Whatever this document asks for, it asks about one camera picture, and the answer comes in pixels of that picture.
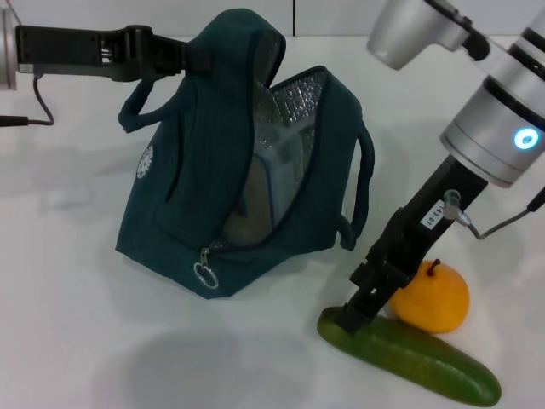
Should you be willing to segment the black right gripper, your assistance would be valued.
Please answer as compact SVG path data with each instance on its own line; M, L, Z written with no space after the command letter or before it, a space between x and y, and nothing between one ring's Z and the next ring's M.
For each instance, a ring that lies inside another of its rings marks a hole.
M351 274L350 281L358 289L341 308L336 324L350 334L368 325L394 293L410 283L425 255L452 224L445 215L445 194L458 193L457 207L465 210L487 185L485 179L447 157L394 213L368 260Z

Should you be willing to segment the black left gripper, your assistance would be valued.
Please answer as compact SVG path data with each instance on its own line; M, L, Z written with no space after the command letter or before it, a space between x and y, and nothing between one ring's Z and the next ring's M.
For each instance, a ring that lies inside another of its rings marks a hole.
M128 26L127 31L126 39L124 30L17 26L18 71L131 82L213 70L214 58L207 49L156 35L149 26Z

